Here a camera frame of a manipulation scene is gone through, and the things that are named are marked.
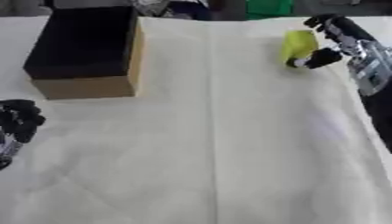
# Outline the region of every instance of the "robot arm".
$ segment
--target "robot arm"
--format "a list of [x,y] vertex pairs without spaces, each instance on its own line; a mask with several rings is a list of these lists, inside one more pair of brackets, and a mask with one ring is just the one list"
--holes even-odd
[[24,144],[28,144],[44,124],[45,118],[33,101],[0,101],[0,171],[12,163]]
[[304,24],[323,32],[326,39],[338,45],[338,50],[321,49],[307,59],[290,59],[288,66],[316,68],[341,60],[341,55],[351,57],[348,71],[375,129],[392,152],[392,48],[383,46],[353,20],[340,15],[311,17]]

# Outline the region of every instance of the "green object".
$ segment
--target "green object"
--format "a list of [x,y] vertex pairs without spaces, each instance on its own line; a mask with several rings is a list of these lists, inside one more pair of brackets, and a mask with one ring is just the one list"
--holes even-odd
[[290,58],[303,59],[319,49],[313,31],[288,31],[284,36],[280,60],[286,64]]
[[292,0],[248,0],[248,19],[276,18],[291,14]]

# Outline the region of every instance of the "table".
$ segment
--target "table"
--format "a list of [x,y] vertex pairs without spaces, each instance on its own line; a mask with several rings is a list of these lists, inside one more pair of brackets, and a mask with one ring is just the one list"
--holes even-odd
[[[46,101],[22,69],[46,20],[0,19],[0,95],[47,117],[0,172],[2,223],[392,221],[390,156],[344,64],[277,63],[303,18],[144,18],[138,97],[75,101]],[[390,18],[355,20],[392,44]]]

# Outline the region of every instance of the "brown cardboard box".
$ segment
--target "brown cardboard box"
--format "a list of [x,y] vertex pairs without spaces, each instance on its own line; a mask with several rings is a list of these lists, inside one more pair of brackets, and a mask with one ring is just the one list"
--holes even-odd
[[[130,10],[130,7],[87,10],[62,10],[62,12],[66,11],[65,14],[56,14],[55,11],[54,16],[51,17],[54,22],[51,23],[51,19],[49,20],[24,69],[31,76],[32,83],[47,99],[51,100],[134,96],[137,91],[144,45],[144,35],[135,16],[136,13]],[[118,13],[130,15],[114,19]],[[63,34],[59,32],[63,32],[63,29],[70,32],[73,23],[80,22],[75,20],[63,23],[62,19],[81,19],[81,16],[82,19],[87,20],[85,23],[87,28],[96,31],[76,29],[71,30],[73,32],[71,38],[66,33],[64,38],[60,36]],[[104,22],[109,23],[107,32],[100,30],[100,24],[96,24],[95,28],[90,28],[88,25],[103,23],[100,20],[105,19],[107,20]],[[124,23],[124,19],[128,19],[130,25],[111,27],[117,25],[119,20]],[[93,36],[100,35],[100,32],[106,37]]]

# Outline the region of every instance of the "black box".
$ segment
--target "black box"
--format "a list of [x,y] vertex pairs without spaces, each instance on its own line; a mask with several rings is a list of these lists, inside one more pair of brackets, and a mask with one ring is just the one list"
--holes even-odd
[[24,70],[48,99],[133,96],[143,40],[132,7],[55,10]]

